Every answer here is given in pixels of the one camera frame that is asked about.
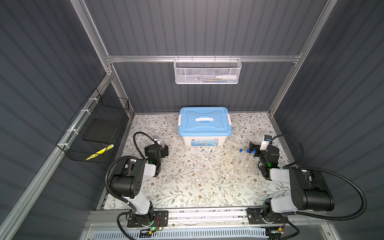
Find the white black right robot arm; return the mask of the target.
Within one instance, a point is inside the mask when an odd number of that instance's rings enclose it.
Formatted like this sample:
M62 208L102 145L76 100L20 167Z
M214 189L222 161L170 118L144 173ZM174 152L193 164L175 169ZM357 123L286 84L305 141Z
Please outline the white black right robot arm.
M264 201L259 216L272 223L277 214L311 210L332 211L334 198L320 171L283 169L278 166L280 149L264 141L261 145L249 144L254 166L267 181L290 185L291 193L280 199L268 198Z

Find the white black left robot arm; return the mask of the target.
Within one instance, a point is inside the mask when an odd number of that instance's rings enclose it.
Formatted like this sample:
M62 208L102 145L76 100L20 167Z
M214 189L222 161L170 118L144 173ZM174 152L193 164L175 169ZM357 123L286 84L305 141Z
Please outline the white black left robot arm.
M127 203L133 216L143 222L152 222L155 218L154 207L141 192L143 177L157 177L161 171L162 159L169 155L166 144L152 144L145 147L147 160L133 156L122 156L116 159L106 174L106 190L114 198ZM109 174L114 165L119 162L125 164L120 174Z

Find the blue capped test tube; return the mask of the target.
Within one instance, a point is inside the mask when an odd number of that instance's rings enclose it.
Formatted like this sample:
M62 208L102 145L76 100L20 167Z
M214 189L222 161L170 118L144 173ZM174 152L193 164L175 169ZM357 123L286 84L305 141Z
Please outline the blue capped test tube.
M254 170L255 175L258 172L258 160L259 158L257 157L257 150L253 150L253 156L252 156L252 167Z
M249 149L244 151L243 159L240 161L241 167L245 168L248 165L250 152L251 151Z
M242 154L243 154L243 149L239 149L238 152L236 153L236 157L235 157L235 160L233 162L234 172L236 172L237 167L239 166L239 164L241 162Z

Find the blue plastic bin lid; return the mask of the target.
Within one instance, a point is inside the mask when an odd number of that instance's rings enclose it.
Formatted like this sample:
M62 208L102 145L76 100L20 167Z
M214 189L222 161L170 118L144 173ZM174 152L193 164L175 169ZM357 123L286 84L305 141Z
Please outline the blue plastic bin lid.
M228 137L233 127L225 107L184 107L179 113L178 133L182 137Z

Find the white plastic storage bin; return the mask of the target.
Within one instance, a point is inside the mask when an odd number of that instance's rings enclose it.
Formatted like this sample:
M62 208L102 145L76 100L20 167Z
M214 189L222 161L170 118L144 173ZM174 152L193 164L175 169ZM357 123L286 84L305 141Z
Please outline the white plastic storage bin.
M221 147L228 136L194 136L182 137L188 147Z

